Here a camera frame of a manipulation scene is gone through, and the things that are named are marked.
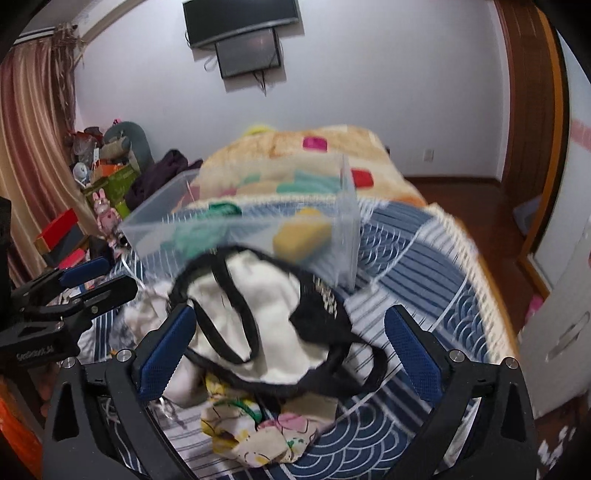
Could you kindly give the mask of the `black wall television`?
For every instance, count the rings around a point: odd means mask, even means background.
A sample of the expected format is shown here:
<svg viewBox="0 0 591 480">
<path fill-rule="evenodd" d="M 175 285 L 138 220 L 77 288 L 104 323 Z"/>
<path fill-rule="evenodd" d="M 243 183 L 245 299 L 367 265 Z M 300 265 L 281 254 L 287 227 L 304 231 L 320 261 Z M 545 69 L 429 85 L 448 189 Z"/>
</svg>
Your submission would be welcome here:
<svg viewBox="0 0 591 480">
<path fill-rule="evenodd" d="M 193 0 L 182 7 L 188 42 L 194 48 L 300 21 L 293 0 Z"/>
</svg>

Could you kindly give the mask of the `yellow green plush pillow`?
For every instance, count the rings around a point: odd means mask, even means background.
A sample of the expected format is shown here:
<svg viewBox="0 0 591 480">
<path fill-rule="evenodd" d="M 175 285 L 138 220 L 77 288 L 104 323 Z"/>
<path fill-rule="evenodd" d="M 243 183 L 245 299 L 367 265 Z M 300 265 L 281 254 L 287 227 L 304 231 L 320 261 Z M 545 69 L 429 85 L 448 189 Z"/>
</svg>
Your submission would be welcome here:
<svg viewBox="0 0 591 480">
<path fill-rule="evenodd" d="M 245 129 L 245 131 L 243 131 L 242 136 L 243 137 L 253 136 L 253 135 L 259 135 L 259 134 L 273 132 L 273 131 L 274 131 L 274 129 L 270 125 L 257 123 L 257 124 L 252 124 L 249 127 L 247 127 Z"/>
</svg>

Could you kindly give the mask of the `wall power socket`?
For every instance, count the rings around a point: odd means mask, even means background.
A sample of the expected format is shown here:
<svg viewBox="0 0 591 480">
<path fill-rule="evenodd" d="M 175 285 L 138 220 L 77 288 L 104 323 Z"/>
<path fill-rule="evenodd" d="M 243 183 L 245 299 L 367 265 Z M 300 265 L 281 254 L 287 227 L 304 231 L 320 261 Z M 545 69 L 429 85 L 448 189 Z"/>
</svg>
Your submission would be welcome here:
<svg viewBox="0 0 591 480">
<path fill-rule="evenodd" d="M 423 160 L 425 162 L 431 163 L 434 161 L 435 158 L 435 151 L 432 149 L 427 149 L 424 151 Z"/>
</svg>

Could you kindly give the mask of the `black and white tote bag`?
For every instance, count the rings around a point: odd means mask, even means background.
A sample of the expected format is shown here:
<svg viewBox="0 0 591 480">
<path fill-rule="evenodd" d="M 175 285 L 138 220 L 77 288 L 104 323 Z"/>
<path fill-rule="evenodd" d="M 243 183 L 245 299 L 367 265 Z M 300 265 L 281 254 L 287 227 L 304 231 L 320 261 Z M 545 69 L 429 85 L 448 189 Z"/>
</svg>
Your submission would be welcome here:
<svg viewBox="0 0 591 480">
<path fill-rule="evenodd" d="M 356 335 L 331 286 L 259 250 L 232 245 L 197 256 L 168 303 L 197 318 L 188 360 L 256 396 L 348 398 L 378 390 L 388 372 L 386 351 Z"/>
</svg>

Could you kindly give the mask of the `yellow felt ball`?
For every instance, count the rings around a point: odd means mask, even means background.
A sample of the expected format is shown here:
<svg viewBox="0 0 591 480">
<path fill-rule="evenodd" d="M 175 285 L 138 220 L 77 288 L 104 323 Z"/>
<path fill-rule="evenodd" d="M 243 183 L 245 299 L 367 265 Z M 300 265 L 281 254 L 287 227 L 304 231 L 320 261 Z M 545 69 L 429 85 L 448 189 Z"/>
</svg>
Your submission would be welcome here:
<svg viewBox="0 0 591 480">
<path fill-rule="evenodd" d="M 307 207 L 283 223 L 273 236 L 273 253 L 291 263 L 303 262 L 332 238 L 332 222 L 318 209 Z"/>
</svg>

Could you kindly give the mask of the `pink rabbit toy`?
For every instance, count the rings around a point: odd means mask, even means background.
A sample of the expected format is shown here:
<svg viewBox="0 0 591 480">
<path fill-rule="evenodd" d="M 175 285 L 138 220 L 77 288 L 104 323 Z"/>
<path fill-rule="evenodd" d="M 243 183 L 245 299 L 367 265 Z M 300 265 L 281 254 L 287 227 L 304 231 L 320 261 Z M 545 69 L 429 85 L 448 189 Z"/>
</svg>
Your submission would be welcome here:
<svg viewBox="0 0 591 480">
<path fill-rule="evenodd" d="M 114 239 L 121 222 L 118 211 L 111 206 L 103 188 L 93 192 L 92 199 L 98 229 L 106 239 Z"/>
</svg>

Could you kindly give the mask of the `green cardboard box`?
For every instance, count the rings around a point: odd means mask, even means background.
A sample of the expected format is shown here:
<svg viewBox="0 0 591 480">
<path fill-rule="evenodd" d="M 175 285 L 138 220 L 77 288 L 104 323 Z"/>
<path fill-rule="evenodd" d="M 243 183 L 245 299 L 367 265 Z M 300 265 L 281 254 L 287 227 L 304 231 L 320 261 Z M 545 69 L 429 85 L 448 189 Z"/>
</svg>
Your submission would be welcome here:
<svg viewBox="0 0 591 480">
<path fill-rule="evenodd" d="M 93 207 L 94 201 L 92 194 L 103 189 L 111 206 L 116 209 L 122 218 L 125 218 L 130 214 L 130 210 L 125 203 L 124 197 L 138 176 L 139 174 L 130 165 L 126 165 L 85 188 L 83 195 L 89 206 Z"/>
</svg>

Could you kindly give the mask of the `beige colourful plush blanket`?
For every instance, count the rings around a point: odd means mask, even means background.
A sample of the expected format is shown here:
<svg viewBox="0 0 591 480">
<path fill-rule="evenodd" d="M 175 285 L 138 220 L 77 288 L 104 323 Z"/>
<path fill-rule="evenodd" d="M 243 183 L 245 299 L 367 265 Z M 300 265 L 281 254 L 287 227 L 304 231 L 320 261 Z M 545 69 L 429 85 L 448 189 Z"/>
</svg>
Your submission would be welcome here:
<svg viewBox="0 0 591 480">
<path fill-rule="evenodd" d="M 206 158 L 201 170 L 242 167 L 269 161 L 280 166 L 311 167 L 315 173 L 335 172 L 345 159 L 354 170 L 369 171 L 373 185 L 358 190 L 362 197 L 398 201 L 425 207 L 427 201 L 394 166 L 387 147 L 373 131 L 353 125 L 332 125 L 311 130 L 257 130 L 246 133 Z"/>
</svg>

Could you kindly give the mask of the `blue white patterned bedspread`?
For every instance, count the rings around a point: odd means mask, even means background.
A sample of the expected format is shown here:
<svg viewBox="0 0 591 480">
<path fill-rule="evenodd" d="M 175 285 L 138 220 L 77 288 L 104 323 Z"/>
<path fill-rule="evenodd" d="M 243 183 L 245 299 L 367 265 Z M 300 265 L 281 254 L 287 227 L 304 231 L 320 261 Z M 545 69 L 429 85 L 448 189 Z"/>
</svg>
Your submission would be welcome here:
<svg viewBox="0 0 591 480">
<path fill-rule="evenodd" d="M 342 291 L 353 329 L 389 346 L 384 317 L 400 304 L 447 349 L 497 363 L 513 354 L 500 307 L 468 236 L 436 206 L 363 199 L 356 284 Z M 396 355 L 382 387 L 339 403 L 337 422 L 294 464 L 246 469 L 214 453 L 200 408 L 165 404 L 156 417 L 203 479 L 378 479 L 402 455 L 430 408 Z"/>
</svg>

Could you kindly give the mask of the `grey plush toy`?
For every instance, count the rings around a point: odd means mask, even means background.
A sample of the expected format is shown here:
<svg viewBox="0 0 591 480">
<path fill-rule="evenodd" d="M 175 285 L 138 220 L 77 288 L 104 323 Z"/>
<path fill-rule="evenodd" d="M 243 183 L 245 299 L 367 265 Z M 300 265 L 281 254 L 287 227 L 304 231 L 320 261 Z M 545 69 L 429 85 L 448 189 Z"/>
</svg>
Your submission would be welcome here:
<svg viewBox="0 0 591 480">
<path fill-rule="evenodd" d="M 126 159 L 137 173 L 154 164 L 143 129 L 131 121 L 114 123 L 103 135 L 99 158 L 107 161 Z"/>
</svg>

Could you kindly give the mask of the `teal green cloth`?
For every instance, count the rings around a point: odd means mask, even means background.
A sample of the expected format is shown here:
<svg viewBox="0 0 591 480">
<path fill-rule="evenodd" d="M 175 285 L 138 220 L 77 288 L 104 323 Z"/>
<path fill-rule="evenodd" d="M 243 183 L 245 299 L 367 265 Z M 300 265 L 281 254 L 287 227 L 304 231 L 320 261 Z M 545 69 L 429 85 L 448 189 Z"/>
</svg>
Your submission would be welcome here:
<svg viewBox="0 0 591 480">
<path fill-rule="evenodd" d="M 226 233 L 226 217 L 242 216 L 242 209 L 230 202 L 217 202 L 197 212 L 179 225 L 172 237 L 172 246 L 185 259 L 191 259 L 216 247 Z"/>
</svg>

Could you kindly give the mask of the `red box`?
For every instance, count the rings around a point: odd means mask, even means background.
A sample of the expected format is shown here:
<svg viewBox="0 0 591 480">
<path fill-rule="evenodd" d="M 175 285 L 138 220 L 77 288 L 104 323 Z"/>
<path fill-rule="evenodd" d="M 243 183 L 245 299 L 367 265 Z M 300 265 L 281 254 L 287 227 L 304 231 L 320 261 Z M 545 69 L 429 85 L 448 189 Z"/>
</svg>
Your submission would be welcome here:
<svg viewBox="0 0 591 480">
<path fill-rule="evenodd" d="M 73 208 L 52 220 L 36 237 L 34 245 L 41 254 L 66 254 L 73 251 L 85 238 Z"/>
</svg>

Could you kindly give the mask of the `clear plastic storage box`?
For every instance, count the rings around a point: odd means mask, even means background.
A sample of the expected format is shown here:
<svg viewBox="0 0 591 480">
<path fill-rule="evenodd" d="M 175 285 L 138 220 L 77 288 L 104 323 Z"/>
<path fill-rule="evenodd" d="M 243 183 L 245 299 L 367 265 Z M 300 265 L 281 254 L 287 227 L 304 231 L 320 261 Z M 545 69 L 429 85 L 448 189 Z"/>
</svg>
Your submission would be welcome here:
<svg viewBox="0 0 591 480">
<path fill-rule="evenodd" d="M 329 174 L 312 172 L 310 166 L 257 161 L 177 175 L 120 226 L 149 278 L 172 278 L 183 270 L 192 258 L 185 259 L 174 249 L 173 234 L 183 222 L 217 202 L 238 205 L 242 216 L 225 218 L 228 233 L 216 247 L 242 245 L 273 257 L 273 236 L 283 223 L 301 209 L 320 210 L 332 222 L 332 238 L 314 255 L 294 264 L 335 287 L 355 284 L 361 215 L 345 159 Z"/>
</svg>

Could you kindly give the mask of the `dark purple clothing pile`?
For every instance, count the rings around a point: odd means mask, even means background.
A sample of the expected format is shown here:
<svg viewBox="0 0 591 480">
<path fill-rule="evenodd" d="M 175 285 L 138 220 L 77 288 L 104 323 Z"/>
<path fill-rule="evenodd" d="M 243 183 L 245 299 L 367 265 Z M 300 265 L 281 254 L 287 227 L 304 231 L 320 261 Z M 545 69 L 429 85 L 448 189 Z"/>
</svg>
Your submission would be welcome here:
<svg viewBox="0 0 591 480">
<path fill-rule="evenodd" d="M 124 196 L 127 208 L 133 212 L 180 173 L 199 169 L 204 160 L 189 161 L 179 150 L 171 149 L 164 157 L 149 166 L 131 184 Z"/>
</svg>

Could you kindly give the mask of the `floral patterned cloth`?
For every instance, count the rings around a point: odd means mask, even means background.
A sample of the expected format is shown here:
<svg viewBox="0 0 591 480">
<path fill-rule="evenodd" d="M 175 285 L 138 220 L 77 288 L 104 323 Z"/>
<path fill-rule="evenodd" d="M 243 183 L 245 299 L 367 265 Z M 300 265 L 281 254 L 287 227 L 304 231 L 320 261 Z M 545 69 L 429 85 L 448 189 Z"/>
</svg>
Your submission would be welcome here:
<svg viewBox="0 0 591 480">
<path fill-rule="evenodd" d="M 293 464 L 335 423 L 338 401 L 307 393 L 280 400 L 274 413 L 262 400 L 208 374 L 200 427 L 212 450 L 249 468 Z"/>
</svg>

